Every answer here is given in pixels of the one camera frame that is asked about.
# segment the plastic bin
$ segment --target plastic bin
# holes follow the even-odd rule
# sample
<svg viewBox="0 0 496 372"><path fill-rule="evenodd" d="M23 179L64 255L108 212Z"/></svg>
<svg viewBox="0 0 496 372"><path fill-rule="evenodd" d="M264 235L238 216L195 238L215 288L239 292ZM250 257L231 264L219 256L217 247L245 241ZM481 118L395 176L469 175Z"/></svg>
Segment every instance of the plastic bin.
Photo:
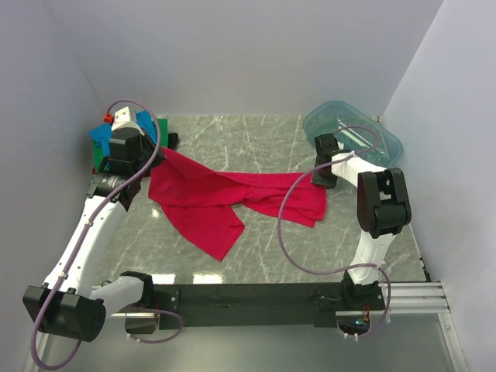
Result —
<svg viewBox="0 0 496 372"><path fill-rule="evenodd" d="M314 138L317 136L334 133L346 126L364 126L381 138L377 149L360 154L362 159L374 165L392 167L403 154L403 146L396 136L345 102L326 102L308 114L303 121L303 130L313 146L315 146ZM343 143L346 149L355 151L372 147L376 141L375 137L366 130L355 128L342 130L336 134L336 139Z"/></svg>

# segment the red fabric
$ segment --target red fabric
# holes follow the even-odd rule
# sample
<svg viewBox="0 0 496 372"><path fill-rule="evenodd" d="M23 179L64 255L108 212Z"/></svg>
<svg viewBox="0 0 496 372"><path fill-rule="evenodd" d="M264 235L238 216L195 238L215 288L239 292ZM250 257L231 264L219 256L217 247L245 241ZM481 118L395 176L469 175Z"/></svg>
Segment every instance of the red fabric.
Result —
<svg viewBox="0 0 496 372"><path fill-rule="evenodd" d="M173 150L151 171L150 199L159 203L187 240L222 260L244 230L230 205L277 217L282 199L301 173L215 172ZM308 176L291 194L283 218L313 227L324 218L326 191Z"/></svg>

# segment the gray marble tabletop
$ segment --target gray marble tabletop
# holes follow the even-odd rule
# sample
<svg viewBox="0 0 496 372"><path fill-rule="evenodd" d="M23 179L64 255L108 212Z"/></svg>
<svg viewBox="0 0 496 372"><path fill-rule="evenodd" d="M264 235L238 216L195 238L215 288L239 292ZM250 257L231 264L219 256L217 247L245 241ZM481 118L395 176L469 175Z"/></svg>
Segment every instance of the gray marble tabletop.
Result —
<svg viewBox="0 0 496 372"><path fill-rule="evenodd" d="M298 172L312 168L315 149L300 115L168 116L169 130L181 138L178 151L216 171ZM158 283L291 283L340 281L342 275L316 277L293 267L277 241L276 219L241 205L234 210L245 230L223 262L183 238L160 206L147 197L148 180L115 231L95 284L115 280L126 270L152 274ZM360 227L356 190L343 180L327 191L327 211L310 229L283 222L291 255L315 270L349 264ZM424 281L422 262L410 226L391 244L385 265L393 281Z"/></svg>

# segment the wall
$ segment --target wall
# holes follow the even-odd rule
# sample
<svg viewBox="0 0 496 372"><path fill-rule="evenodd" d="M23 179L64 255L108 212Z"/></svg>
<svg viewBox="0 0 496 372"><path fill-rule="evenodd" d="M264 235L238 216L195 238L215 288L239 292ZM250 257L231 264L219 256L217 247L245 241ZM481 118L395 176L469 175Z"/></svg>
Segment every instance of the wall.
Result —
<svg viewBox="0 0 496 372"><path fill-rule="evenodd" d="M494 370L496 2L445 0L384 115L473 371Z"/></svg>
<svg viewBox="0 0 496 372"><path fill-rule="evenodd" d="M102 110L41 2L0 5L0 370L21 370L33 322L22 304L79 219Z"/></svg>
<svg viewBox="0 0 496 372"><path fill-rule="evenodd" d="M45 0L101 102L160 114L381 114L441 2Z"/></svg>

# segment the purple cable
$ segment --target purple cable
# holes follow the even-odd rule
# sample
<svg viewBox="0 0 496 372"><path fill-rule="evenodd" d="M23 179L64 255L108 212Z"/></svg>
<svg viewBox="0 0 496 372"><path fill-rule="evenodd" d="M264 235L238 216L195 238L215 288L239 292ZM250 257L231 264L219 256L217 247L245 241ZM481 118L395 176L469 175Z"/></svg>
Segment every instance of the purple cable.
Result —
<svg viewBox="0 0 496 372"><path fill-rule="evenodd" d="M38 334L38 329L40 328L40 324L43 320L43 317L45 315L45 312L47 311L47 308L51 301L53 300L53 297L57 293L57 291L60 289L62 286L62 283L64 282L64 275L70 270L72 264L74 263L74 260L76 259L77 254L79 253L79 249L81 248L84 239L86 238L86 235L88 234L88 231L92 225L92 223L96 220L96 217L98 214L102 211L102 209L107 205L107 203L110 202L111 199L113 199L119 192L121 192L125 187L127 187L129 184L134 182L136 179L141 177L141 175L148 169L148 167L152 164L153 159L155 159L155 156L158 154L158 151L160 149L160 138L161 138L161 133L160 133L160 125L158 123L157 117L153 114L153 112L147 108L145 105L136 102L132 99L119 99L118 101L113 102L108 108L107 108L107 114L110 113L110 110L117 105L118 103L122 102L128 102L128 103L133 103L134 105L139 106L145 111L148 111L150 116L153 119L153 122L155 123L155 126L157 128L157 143L155 145L155 148L153 149L153 152L151 154L150 159L143 165L143 167L136 173L134 174L129 180L118 186L114 191L112 191L103 201L96 207L95 211L90 215L88 218L88 224L84 225L84 228L81 231L81 234L79 238L77 239L76 244L74 245L74 249L69 256L69 259L67 260L64 269L62 270L62 274L59 277L59 279L55 282L55 285L53 286L52 290L46 297L45 302L41 306L40 311L38 312L38 316L36 317L34 321L34 327L33 327L33 332L31 333L31 343L30 343L30 350L31 350L31 357L33 358L34 363L41 369L43 370L58 370L62 367L65 367L69 364L69 362L74 358L74 355L76 355L76 352L79 349L79 346L81 345L81 341L78 341L76 344L76 347L74 350L72 350L72 353L69 355L69 357L64 360L63 362L49 366L45 364L40 357L38 356L38 351L36 350L36 336Z"/></svg>
<svg viewBox="0 0 496 372"><path fill-rule="evenodd" d="M147 312L158 312L160 314L173 316L179 321L179 328L177 329L177 331L174 334L166 337L165 339L141 339L134 335L129 335L130 338L135 339L139 343L165 343L166 341L170 341L174 337L176 337L179 333L181 333L182 329L184 328L184 321L182 317L179 314L176 314L175 312L168 312L167 310L159 310L159 309L151 309L151 308L134 308L134 309L147 311Z"/></svg>
<svg viewBox="0 0 496 372"><path fill-rule="evenodd" d="M344 129L352 129L352 128L358 128L358 129L363 129L363 130L368 131L369 133L371 133L375 137L376 143L372 147L369 147L369 148L364 149L364 150L357 151L355 153L351 153L348 157L345 157L345 158L343 158L341 160L329 161L328 163L320 164L317 167L312 168L311 170L308 170L308 171L304 172L293 183L293 185L289 188L288 193L284 196L284 199L283 199L283 201L281 203L281 207L279 208L279 215L277 216L277 238L279 239L279 244L281 245L282 253L286 256L286 258L288 259L288 261L291 262L294 266L296 266L301 271L304 271L305 273L309 273L309 274L313 274L313 275L332 275L332 274L342 273L343 271L346 271L346 270L357 269L358 267L373 267L374 269L377 269L382 274L382 276L384 277L384 279L386 280L386 283L388 285L387 286L387 300L386 300L386 306L385 306L385 309L384 309L384 313L382 314L381 318L379 319L379 322L377 322L371 329L369 329L363 335L358 335L357 336L357 338L361 339L362 337L369 336L372 333L374 333L377 330L377 328L384 322L384 320L386 319L386 317L388 315L388 312L389 312L389 308L390 308L390 305L391 305L391 281L390 281L388 275L386 274L386 272L384 271L384 269L382 267L376 265L375 263L366 263L366 264L365 263L362 263L362 264L361 263L358 263L358 264L355 264L355 265L349 265L347 267L341 267L341 268L335 269L335 270L324 270L324 271L307 269L306 267L303 267L298 262L296 262L295 259L293 259L293 257L291 257L291 255L289 254L288 250L284 246L284 242L282 241L282 232L281 232L281 221L282 221L282 215L283 215L283 212L284 212L284 207L286 206L286 203L288 202L288 199L291 196L291 193L293 192L293 190L296 189L296 187L298 186L298 184L305 177L307 177L309 174L313 173L316 170L318 171L319 169L322 169L322 168L330 167L332 165L339 164L339 163L344 163L345 161L348 161L349 159L351 159L355 155L358 155L360 153L365 153L367 151L371 151L371 150L373 150L373 149L375 149L375 148L377 148L379 146L379 142L381 140L378 137L378 135L375 132L371 131L370 129L368 129L368 128L364 127L364 126L347 126L345 128L341 128L339 130L336 130L334 133L341 132Z"/></svg>

